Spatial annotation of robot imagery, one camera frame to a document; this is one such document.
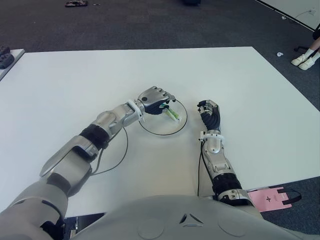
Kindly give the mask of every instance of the white sock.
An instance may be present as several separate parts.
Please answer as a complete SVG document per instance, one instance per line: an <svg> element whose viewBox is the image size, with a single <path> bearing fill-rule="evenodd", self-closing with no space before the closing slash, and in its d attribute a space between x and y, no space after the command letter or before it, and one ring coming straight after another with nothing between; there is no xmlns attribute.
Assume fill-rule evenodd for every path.
<svg viewBox="0 0 320 240"><path fill-rule="evenodd" d="M315 50L312 50L312 49L309 48L304 55L308 58L308 57L310 57L311 54L314 53L314 51Z"/></svg>
<svg viewBox="0 0 320 240"><path fill-rule="evenodd" d="M320 58L320 52L317 51L316 54L312 57L312 60L315 62L317 59Z"/></svg>

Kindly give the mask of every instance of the pink paper bag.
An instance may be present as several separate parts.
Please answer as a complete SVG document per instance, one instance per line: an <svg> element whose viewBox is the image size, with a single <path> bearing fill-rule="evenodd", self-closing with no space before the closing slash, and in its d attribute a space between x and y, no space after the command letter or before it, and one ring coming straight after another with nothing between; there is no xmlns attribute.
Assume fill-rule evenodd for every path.
<svg viewBox="0 0 320 240"><path fill-rule="evenodd" d="M285 192L278 193L283 187L267 188L248 192L255 207L260 212L291 208L291 204L283 204L283 201L289 200Z"/></svg>

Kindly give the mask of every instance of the dark gray carpet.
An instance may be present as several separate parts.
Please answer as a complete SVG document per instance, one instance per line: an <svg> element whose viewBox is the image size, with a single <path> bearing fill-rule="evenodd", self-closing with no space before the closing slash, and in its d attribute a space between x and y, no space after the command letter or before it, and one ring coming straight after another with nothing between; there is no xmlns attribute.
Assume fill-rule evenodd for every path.
<svg viewBox="0 0 320 240"><path fill-rule="evenodd" d="M181 0L89 3L65 8L64 0L0 0L0 44L27 52L253 46L320 109L320 61L307 71L290 64L300 55L293 48L309 46L312 32L254 0L202 0L201 6L185 6ZM250 59L248 64L255 67ZM320 234L319 179L294 183L302 201L263 216L289 229Z"/></svg>
<svg viewBox="0 0 320 240"><path fill-rule="evenodd" d="M273 187L296 190L302 199L293 203L291 208L262 212L263 218L286 229L306 234L320 234L320 177Z"/></svg>

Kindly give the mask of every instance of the person's feet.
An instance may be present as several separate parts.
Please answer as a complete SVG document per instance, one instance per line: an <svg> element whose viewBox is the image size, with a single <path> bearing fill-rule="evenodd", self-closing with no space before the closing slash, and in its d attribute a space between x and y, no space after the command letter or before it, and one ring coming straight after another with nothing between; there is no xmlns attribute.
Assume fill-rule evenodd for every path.
<svg viewBox="0 0 320 240"><path fill-rule="evenodd" d="M307 61L301 63L299 65L299 68L302 70L307 70L311 68L313 65L315 65L315 62L313 61L312 57L310 57Z"/></svg>
<svg viewBox="0 0 320 240"><path fill-rule="evenodd" d="M293 59L291 61L291 63L295 66L298 66L300 64L302 64L304 61L306 61L308 59L307 56L305 56L304 54L302 54L301 56L297 57L296 59Z"/></svg>

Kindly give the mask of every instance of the white tabletop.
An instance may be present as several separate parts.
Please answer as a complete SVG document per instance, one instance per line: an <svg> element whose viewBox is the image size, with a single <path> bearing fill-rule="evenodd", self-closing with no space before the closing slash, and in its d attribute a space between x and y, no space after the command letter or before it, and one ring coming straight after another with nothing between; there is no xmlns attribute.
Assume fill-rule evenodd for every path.
<svg viewBox="0 0 320 240"><path fill-rule="evenodd" d="M244 189L320 175L319 111L252 47L26 53L0 82L0 211L100 112L153 85L185 105L185 128L159 137L129 126L123 163L90 177L67 216L195 195L205 129L196 106L206 99L220 106L225 155ZM110 144L101 170L117 163L124 142L122 133Z"/></svg>

